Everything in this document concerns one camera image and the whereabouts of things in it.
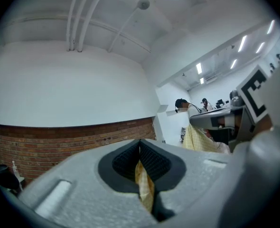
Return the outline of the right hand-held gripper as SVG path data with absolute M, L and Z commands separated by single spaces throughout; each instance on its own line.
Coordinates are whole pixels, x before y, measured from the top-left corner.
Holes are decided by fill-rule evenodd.
M 248 142 L 260 132 L 280 128 L 280 67 L 268 75 L 257 65 L 232 93 L 238 94 L 231 100 L 232 106 L 193 115 L 190 124 L 206 130 L 234 129 L 235 116 L 242 113 L 230 147 Z M 233 106 L 239 102 L 243 106 Z

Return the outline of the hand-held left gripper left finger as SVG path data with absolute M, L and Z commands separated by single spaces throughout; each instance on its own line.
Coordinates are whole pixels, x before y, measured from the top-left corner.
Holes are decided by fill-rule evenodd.
M 139 153 L 139 141 L 127 140 L 74 154 L 29 184 L 19 200 L 65 228 L 155 225 L 135 181 Z

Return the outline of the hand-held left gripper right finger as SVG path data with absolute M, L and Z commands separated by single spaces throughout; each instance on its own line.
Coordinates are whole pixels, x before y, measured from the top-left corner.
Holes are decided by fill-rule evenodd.
M 147 227 L 217 228 L 225 196 L 219 181 L 231 154 L 199 152 L 140 140 L 140 161 L 154 183 Z

